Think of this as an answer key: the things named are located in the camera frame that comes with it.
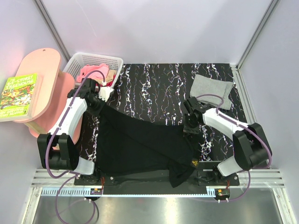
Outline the black t shirt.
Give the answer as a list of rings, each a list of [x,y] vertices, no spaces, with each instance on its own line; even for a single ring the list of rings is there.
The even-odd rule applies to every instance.
[[[200,135],[183,129],[132,118],[105,105],[99,117],[96,165],[110,176],[168,170],[175,188],[191,176],[193,160],[200,157]]]

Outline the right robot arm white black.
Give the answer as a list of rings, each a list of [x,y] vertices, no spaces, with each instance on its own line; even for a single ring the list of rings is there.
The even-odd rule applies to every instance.
[[[200,125],[208,125],[233,141],[234,155],[213,168],[212,179],[218,185],[228,181],[229,176],[250,171],[260,164],[272,161],[272,152],[262,126],[235,120],[211,104],[202,105],[195,97],[184,102],[184,132],[198,134]]]

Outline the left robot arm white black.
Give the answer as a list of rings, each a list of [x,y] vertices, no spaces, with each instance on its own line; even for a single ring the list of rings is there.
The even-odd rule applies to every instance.
[[[101,173],[95,170],[95,163],[80,157],[75,143],[75,129],[85,112],[98,116],[106,104],[99,97],[100,84],[93,79],[85,79],[78,88],[71,90],[62,114],[47,134],[40,134],[37,145],[42,167],[47,169],[52,178],[51,170],[63,170],[63,174],[85,175],[85,180],[97,184]]]

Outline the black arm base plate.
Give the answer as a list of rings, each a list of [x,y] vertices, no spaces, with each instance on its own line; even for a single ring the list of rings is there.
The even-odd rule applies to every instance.
[[[82,175],[74,185],[90,187],[91,195],[103,187],[108,197],[214,197],[215,189],[237,187],[240,181],[237,173],[220,177],[216,173],[218,161],[201,162],[197,169],[182,184],[172,187],[167,170],[157,170],[123,176],[109,176],[96,170],[93,175]]]

